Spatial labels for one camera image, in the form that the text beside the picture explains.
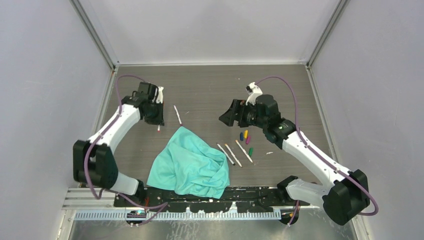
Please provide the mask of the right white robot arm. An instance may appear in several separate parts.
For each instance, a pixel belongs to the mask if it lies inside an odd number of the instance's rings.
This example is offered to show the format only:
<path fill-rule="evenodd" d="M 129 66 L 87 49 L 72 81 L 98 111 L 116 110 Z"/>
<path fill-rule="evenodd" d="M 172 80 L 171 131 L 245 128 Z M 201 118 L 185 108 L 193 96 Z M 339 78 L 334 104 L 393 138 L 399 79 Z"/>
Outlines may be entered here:
<path fill-rule="evenodd" d="M 288 206 L 294 201 L 302 201 L 320 207 L 340 226 L 370 205 L 366 174 L 359 169 L 351 171 L 315 149 L 295 123 L 281 116 L 272 95 L 261 95 L 255 103 L 234 99 L 218 119 L 228 127 L 237 124 L 241 128 L 255 126 L 262 129 L 270 143 L 295 157 L 320 181 L 316 184 L 296 176 L 287 177 L 277 186 L 277 198 L 281 204 Z"/>

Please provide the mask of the magenta-tipped white pen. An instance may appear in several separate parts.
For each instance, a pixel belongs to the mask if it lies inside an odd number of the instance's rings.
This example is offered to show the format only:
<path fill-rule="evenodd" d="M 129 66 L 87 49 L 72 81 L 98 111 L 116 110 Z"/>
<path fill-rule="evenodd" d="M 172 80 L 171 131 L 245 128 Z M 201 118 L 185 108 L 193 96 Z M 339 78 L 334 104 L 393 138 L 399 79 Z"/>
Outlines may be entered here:
<path fill-rule="evenodd" d="M 182 123 L 182 120 L 181 120 L 181 117 L 180 117 L 180 113 L 178 111 L 177 106 L 176 105 L 173 105 L 173 108 L 174 108 L 174 111 L 175 111 L 175 114 L 176 114 L 176 117 L 177 117 L 177 120 L 178 120 L 179 125 L 180 126 L 183 126 L 183 123 Z"/>

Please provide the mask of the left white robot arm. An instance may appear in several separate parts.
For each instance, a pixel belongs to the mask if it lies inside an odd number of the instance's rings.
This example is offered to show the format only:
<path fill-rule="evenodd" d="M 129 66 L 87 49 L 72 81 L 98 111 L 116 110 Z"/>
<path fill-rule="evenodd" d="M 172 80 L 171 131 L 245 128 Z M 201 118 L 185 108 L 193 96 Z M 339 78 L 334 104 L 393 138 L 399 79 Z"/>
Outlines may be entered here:
<path fill-rule="evenodd" d="M 164 87 L 140 82 L 138 89 L 121 100 L 115 114 L 96 134 L 74 143 L 74 180 L 125 194 L 129 203 L 141 206 L 146 200 L 144 183 L 121 173 L 114 157 L 121 140 L 141 120 L 164 126 Z"/>

